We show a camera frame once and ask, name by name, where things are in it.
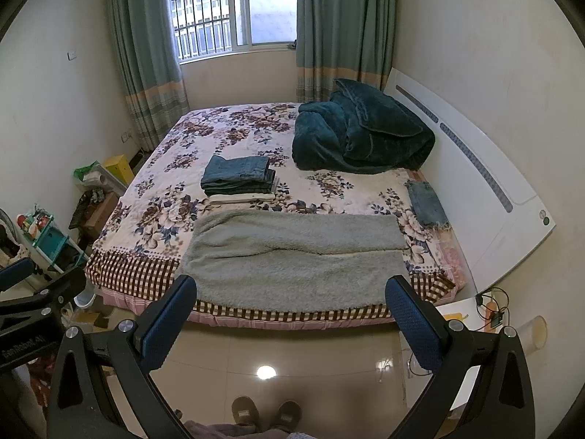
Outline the white bedside table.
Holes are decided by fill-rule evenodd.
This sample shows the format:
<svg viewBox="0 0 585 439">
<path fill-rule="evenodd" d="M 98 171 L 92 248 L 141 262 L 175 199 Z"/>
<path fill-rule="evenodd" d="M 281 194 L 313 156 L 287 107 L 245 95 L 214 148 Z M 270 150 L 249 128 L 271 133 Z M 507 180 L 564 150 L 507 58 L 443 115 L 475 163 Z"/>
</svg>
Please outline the white bedside table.
<svg viewBox="0 0 585 439">
<path fill-rule="evenodd" d="M 501 333 L 484 330 L 484 306 L 489 301 L 499 304 L 497 299 L 490 293 L 479 293 L 473 298 L 435 307 L 419 300 L 403 282 L 397 290 L 399 302 L 392 308 L 397 313 L 401 339 L 407 347 L 405 351 L 409 353 L 405 368 L 411 369 L 413 363 L 418 363 L 426 372 L 424 383 L 419 379 L 405 381 L 405 394 L 411 409 L 408 417 L 421 416 L 432 407 L 437 408 L 439 415 L 463 407 L 472 393 L 479 398 L 487 397 L 489 379 L 475 383 L 469 372 L 480 369 L 481 362 L 492 355 L 490 373 L 501 379 L 506 360 L 497 352 L 497 344 L 509 346 L 511 342 L 503 337 L 516 335 L 514 329 L 507 327 Z M 462 322 L 443 317 L 456 312 L 468 314 L 468 318 Z"/>
</svg>

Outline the right teal curtain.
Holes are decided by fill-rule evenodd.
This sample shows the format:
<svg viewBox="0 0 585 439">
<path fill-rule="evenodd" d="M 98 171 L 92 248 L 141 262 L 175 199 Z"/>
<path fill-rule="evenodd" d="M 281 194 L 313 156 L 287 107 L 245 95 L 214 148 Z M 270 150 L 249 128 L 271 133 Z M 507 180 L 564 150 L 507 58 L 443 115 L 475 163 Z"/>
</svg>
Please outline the right teal curtain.
<svg viewBox="0 0 585 439">
<path fill-rule="evenodd" d="M 298 101 L 326 101 L 336 79 L 384 89 L 393 65 L 397 0 L 298 0 Z"/>
</svg>

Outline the floral bed blanket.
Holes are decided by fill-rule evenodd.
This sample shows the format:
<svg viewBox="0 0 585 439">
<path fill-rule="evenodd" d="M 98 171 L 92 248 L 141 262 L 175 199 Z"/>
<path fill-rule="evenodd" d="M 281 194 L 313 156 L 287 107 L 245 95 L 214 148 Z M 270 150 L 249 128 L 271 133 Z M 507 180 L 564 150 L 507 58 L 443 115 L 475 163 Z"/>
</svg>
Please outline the floral bed blanket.
<svg viewBox="0 0 585 439">
<path fill-rule="evenodd" d="M 182 117 L 140 169 L 93 243 L 85 271 L 105 303 L 140 313 L 173 282 L 195 221 L 219 208 L 200 186 L 214 155 L 264 155 L 276 172 L 273 193 L 243 198 L 244 208 L 393 215 L 407 243 L 404 263 L 415 290 L 427 300 L 453 301 L 471 277 L 453 232 L 418 222 L 407 188 L 418 173 L 303 172 L 291 156 L 297 116 L 293 103 L 267 103 L 195 110 Z"/>
</svg>

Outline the translucent plastic cup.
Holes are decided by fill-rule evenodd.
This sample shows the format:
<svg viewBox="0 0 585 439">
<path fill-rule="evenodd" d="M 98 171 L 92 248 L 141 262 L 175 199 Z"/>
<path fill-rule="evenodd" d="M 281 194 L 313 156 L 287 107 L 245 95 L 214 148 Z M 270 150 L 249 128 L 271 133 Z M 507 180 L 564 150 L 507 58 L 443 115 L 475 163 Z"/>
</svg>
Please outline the translucent plastic cup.
<svg viewBox="0 0 585 439">
<path fill-rule="evenodd" d="M 526 356 L 544 348 L 547 342 L 547 323 L 541 315 L 525 322 L 517 328 L 518 338 Z"/>
</svg>

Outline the teal storage rack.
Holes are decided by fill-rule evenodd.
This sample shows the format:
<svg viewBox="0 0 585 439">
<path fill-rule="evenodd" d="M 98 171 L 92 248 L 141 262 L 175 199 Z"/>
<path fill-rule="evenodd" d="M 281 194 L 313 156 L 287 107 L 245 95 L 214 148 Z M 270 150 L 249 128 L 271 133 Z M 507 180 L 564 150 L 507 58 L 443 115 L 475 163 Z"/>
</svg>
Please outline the teal storage rack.
<svg viewBox="0 0 585 439">
<path fill-rule="evenodd" d="M 35 207 L 19 214 L 16 224 L 34 250 L 48 263 L 50 271 L 63 274 L 73 267 L 84 267 L 87 254 L 60 229 L 53 214 Z"/>
</svg>

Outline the small denim cloth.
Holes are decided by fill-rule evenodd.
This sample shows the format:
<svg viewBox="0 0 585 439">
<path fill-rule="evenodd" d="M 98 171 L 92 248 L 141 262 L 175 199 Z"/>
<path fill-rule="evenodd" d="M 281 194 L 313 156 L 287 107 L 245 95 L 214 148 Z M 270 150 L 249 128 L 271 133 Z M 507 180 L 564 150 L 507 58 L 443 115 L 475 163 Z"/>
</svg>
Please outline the small denim cloth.
<svg viewBox="0 0 585 439">
<path fill-rule="evenodd" d="M 444 209 L 427 181 L 409 180 L 405 186 L 412 211 L 423 227 L 446 229 L 450 227 Z"/>
</svg>

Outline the brown slipper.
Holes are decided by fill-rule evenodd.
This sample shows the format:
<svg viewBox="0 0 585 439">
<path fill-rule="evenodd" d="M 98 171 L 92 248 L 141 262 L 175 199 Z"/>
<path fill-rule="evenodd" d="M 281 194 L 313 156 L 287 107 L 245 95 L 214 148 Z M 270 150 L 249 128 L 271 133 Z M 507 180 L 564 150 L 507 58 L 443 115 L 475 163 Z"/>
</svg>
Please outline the brown slipper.
<svg viewBox="0 0 585 439">
<path fill-rule="evenodd" d="M 251 428 L 254 432 L 260 431 L 260 413 L 252 398 L 237 397 L 233 400 L 231 409 L 234 422 L 238 426 Z"/>
<path fill-rule="evenodd" d="M 273 429 L 280 429 L 287 433 L 293 433 L 297 430 L 298 424 L 301 422 L 302 410 L 298 403 L 292 400 L 282 403 L 277 410 L 271 427 Z"/>
</svg>

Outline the teal curtain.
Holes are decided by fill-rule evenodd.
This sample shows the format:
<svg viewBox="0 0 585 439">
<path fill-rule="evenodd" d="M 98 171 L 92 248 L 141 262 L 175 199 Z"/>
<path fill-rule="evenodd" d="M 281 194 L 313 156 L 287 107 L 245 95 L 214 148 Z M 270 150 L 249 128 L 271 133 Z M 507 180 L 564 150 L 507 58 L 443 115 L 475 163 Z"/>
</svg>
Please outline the teal curtain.
<svg viewBox="0 0 585 439">
<path fill-rule="evenodd" d="M 106 0 L 106 8 L 134 130 L 152 152 L 189 111 L 170 0 Z"/>
<path fill-rule="evenodd" d="M 384 89 L 393 65 L 397 0 L 298 0 L 298 101 L 326 101 L 336 79 Z"/>
</svg>

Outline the left brown slipper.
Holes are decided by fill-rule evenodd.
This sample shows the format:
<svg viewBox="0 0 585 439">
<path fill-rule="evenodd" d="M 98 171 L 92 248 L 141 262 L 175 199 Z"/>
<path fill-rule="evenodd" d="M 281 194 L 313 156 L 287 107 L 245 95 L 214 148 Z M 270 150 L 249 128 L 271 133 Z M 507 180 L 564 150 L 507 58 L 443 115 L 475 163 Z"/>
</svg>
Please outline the left brown slipper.
<svg viewBox="0 0 585 439">
<path fill-rule="evenodd" d="M 254 432 L 260 431 L 260 413 L 252 398 L 237 397 L 233 400 L 231 409 L 234 422 L 238 426 L 251 428 Z"/>
</svg>

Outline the grey fleece pants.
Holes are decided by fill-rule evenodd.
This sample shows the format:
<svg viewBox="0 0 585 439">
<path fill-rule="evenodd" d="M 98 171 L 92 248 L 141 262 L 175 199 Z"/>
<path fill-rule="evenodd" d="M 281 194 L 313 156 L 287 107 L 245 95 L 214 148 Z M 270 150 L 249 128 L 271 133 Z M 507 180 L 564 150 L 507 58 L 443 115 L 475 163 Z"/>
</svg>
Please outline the grey fleece pants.
<svg viewBox="0 0 585 439">
<path fill-rule="evenodd" d="M 213 212 L 195 224 L 177 273 L 199 299 L 278 312 L 382 304 L 407 275 L 405 240 L 392 215 Z"/>
</svg>

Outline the left teal curtain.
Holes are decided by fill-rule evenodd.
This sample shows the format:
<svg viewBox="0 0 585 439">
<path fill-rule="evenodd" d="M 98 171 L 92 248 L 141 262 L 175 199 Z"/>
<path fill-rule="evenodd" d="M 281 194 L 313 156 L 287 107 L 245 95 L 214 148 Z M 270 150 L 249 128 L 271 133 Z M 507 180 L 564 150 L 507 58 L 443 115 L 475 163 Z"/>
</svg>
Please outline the left teal curtain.
<svg viewBox="0 0 585 439">
<path fill-rule="evenodd" d="M 152 152 L 189 111 L 170 0 L 106 0 L 106 8 L 134 130 Z"/>
</svg>

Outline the right brown slipper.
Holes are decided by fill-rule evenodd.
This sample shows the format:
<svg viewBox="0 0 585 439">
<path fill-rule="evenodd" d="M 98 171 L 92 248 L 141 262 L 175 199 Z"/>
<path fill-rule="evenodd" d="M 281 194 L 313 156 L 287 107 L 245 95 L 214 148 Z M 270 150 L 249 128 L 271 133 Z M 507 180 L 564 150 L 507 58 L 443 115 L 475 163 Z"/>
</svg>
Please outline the right brown slipper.
<svg viewBox="0 0 585 439">
<path fill-rule="evenodd" d="M 280 429 L 287 433 L 293 433 L 297 430 L 298 424 L 301 422 L 302 410 L 298 403 L 292 400 L 282 403 L 277 410 L 271 427 L 273 429 Z"/>
</svg>

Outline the brown cardboard box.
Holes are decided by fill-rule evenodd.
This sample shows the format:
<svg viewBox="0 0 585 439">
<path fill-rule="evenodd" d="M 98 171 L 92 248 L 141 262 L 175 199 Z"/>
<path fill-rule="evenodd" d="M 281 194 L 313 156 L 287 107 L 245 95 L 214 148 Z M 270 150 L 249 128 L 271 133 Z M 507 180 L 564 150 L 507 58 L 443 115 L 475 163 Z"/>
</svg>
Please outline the brown cardboard box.
<svg viewBox="0 0 585 439">
<path fill-rule="evenodd" d="M 104 200 L 96 205 L 89 217 L 81 225 L 82 230 L 92 239 L 97 239 L 118 204 L 119 197 L 115 192 L 106 194 Z"/>
</svg>

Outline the barred window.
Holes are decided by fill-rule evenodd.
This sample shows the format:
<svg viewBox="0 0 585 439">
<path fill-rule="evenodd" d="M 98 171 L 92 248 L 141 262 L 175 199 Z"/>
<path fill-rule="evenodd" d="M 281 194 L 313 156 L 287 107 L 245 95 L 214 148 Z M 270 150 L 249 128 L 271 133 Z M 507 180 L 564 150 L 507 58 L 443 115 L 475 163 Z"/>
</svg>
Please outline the barred window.
<svg viewBox="0 0 585 439">
<path fill-rule="evenodd" d="M 297 41 L 298 0 L 170 0 L 178 60 L 287 48 Z"/>
</svg>

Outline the yellow box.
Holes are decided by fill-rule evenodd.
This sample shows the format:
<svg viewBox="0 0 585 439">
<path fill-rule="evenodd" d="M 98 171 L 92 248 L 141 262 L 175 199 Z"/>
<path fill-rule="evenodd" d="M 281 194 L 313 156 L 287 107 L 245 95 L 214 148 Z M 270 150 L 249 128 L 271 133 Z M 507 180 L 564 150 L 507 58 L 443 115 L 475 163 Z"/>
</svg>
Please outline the yellow box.
<svg viewBox="0 0 585 439">
<path fill-rule="evenodd" d="M 131 184 L 135 177 L 125 155 L 115 155 L 101 164 L 125 186 Z"/>
</svg>

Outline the folded cream garment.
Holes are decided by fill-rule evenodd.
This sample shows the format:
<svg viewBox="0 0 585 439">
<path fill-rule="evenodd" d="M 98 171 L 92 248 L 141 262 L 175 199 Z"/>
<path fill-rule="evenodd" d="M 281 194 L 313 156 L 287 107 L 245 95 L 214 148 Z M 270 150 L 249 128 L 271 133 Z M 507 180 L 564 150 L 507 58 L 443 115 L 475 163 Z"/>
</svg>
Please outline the folded cream garment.
<svg viewBox="0 0 585 439">
<path fill-rule="evenodd" d="M 252 203 L 257 201 L 272 201 L 276 198 L 277 183 L 268 192 L 238 193 L 238 194 L 213 194 L 207 196 L 212 204 L 239 204 Z"/>
</svg>

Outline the dark teal plush blanket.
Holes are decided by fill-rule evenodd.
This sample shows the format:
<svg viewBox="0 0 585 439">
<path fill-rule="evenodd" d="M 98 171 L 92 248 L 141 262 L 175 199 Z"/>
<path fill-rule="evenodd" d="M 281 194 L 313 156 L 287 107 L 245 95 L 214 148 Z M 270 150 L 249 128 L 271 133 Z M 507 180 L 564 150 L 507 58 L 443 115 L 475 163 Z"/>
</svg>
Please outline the dark teal plush blanket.
<svg viewBox="0 0 585 439">
<path fill-rule="evenodd" d="M 418 115 L 365 83 L 335 83 L 327 101 L 298 107 L 291 154 L 299 169 L 376 175 L 423 165 L 435 135 Z"/>
</svg>

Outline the folded dark jeans stack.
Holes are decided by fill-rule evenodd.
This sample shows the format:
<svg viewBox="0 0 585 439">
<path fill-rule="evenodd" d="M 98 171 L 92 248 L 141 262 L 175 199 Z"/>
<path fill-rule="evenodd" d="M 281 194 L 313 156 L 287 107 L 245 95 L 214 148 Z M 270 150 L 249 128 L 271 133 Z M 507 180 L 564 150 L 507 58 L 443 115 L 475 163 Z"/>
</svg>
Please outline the folded dark jeans stack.
<svg viewBox="0 0 585 439">
<path fill-rule="evenodd" d="M 269 193 L 275 177 L 276 171 L 264 155 L 236 159 L 214 155 L 206 165 L 200 186 L 207 196 Z"/>
</svg>

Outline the yellow paper pad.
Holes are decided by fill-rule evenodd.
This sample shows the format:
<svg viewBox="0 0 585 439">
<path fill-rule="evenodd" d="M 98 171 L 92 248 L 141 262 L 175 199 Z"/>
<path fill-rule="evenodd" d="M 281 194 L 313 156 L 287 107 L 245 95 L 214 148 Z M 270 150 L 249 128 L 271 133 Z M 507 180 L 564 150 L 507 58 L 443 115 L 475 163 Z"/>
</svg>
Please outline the yellow paper pad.
<svg viewBox="0 0 585 439">
<path fill-rule="evenodd" d="M 460 312 L 449 313 L 443 315 L 445 320 L 459 320 L 464 322 L 468 318 L 468 314 L 462 314 Z"/>
</svg>

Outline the orange device on table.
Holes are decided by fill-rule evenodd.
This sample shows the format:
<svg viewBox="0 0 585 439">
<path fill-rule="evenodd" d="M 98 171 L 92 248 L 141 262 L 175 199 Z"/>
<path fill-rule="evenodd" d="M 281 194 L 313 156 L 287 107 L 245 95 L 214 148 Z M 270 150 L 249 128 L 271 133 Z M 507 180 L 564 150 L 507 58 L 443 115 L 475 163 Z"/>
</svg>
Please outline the orange device on table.
<svg viewBox="0 0 585 439">
<path fill-rule="evenodd" d="M 486 332 L 497 331 L 503 322 L 503 314 L 499 308 L 499 305 L 497 305 L 497 303 L 494 301 L 489 301 L 484 306 L 484 313 L 484 330 Z"/>
</svg>

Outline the white bed headboard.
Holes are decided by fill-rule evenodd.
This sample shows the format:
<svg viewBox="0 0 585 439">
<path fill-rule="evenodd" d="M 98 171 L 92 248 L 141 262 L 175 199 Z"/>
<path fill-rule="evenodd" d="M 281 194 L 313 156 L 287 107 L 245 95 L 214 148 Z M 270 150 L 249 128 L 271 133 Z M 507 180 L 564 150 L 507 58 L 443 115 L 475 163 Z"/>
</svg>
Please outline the white bed headboard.
<svg viewBox="0 0 585 439">
<path fill-rule="evenodd" d="M 504 152 L 455 107 L 395 68 L 385 93 L 434 133 L 420 171 L 454 229 L 475 289 L 490 288 L 546 240 L 555 221 Z"/>
</svg>

